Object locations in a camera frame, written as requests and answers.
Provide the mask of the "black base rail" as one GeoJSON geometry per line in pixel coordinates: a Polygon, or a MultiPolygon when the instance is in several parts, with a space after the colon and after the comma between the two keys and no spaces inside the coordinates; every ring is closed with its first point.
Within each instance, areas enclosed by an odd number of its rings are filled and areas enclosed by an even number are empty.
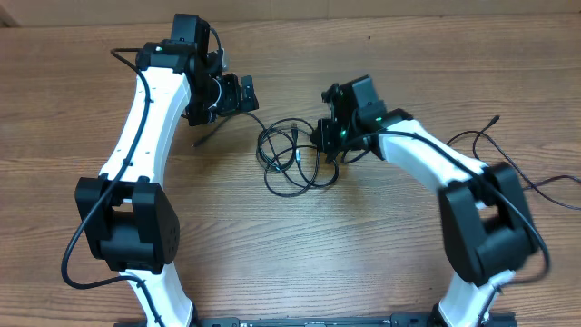
{"type": "Polygon", "coordinates": [[[197,322],[202,327],[428,327],[443,326],[432,322],[429,313],[393,313],[389,317],[303,318],[240,320],[238,318],[207,318],[197,322]]]}

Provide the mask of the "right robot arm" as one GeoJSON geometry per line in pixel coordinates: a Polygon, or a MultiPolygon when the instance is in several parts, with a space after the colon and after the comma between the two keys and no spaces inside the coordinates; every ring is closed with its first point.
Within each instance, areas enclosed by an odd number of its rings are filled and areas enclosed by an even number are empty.
{"type": "Polygon", "coordinates": [[[514,326],[491,311],[543,244],[514,169],[466,157],[428,133],[411,114],[389,110],[364,75],[322,92],[330,117],[310,139],[329,161],[349,150],[372,152],[438,197],[444,249],[454,271],[430,312],[394,313],[389,326],[514,326]]]}

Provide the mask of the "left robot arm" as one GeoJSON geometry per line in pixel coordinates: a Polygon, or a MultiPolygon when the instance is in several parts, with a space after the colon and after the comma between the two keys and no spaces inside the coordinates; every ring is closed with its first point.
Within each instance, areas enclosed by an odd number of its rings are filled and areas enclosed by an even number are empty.
{"type": "Polygon", "coordinates": [[[174,264],[180,223],[163,189],[165,166],[181,119],[191,126],[259,107],[253,81],[228,73],[225,51],[210,51],[217,32],[198,15],[177,14],[169,38],[135,49],[130,113],[108,161],[94,178],[78,181],[81,223],[61,263],[64,281],[92,289],[126,281],[146,314],[145,326],[196,326],[197,310],[174,264]],[[73,281],[68,263],[80,236],[113,278],[73,281]]]}

